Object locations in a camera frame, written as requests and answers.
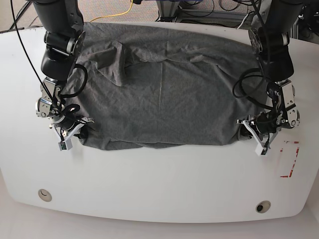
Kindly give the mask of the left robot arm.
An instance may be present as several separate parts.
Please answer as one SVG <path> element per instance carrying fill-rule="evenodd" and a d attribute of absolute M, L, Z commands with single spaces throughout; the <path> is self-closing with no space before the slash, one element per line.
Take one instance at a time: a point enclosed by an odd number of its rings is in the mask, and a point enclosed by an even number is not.
<path fill-rule="evenodd" d="M 254 117 L 238 120 L 244 132 L 256 142 L 256 153 L 265 155 L 272 141 L 283 129 L 292 129 L 299 125 L 300 114 L 295 104 L 295 89 L 290 77 L 294 74 L 289 54 L 289 30 L 296 22 L 304 5 L 303 0 L 260 0 L 251 1 L 254 17 L 249 30 L 249 38 L 258 68 L 246 70 L 232 88 L 235 98 L 246 98 L 251 103 L 265 109 Z M 243 81 L 249 78 L 261 78 L 255 90 L 246 92 Z M 258 102 L 252 95 L 266 84 L 267 96 L 272 105 Z"/>

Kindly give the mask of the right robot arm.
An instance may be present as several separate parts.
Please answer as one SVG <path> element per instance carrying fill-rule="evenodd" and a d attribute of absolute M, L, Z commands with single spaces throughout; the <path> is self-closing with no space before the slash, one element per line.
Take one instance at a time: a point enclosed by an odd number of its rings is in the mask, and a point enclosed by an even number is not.
<path fill-rule="evenodd" d="M 86 35 L 83 15 L 76 0 L 29 0 L 27 4 L 34 6 L 46 30 L 46 49 L 41 63 L 45 78 L 40 81 L 41 97 L 35 104 L 36 115 L 50 119 L 50 128 L 60 140 L 60 150 L 70 150 L 71 138 L 86 138 L 85 126 L 92 121 L 77 115 L 79 105 L 65 104 L 66 99 L 82 93 L 88 80 L 87 69 L 76 62 Z M 82 85 L 72 94 L 62 94 L 75 69 L 83 71 Z"/>

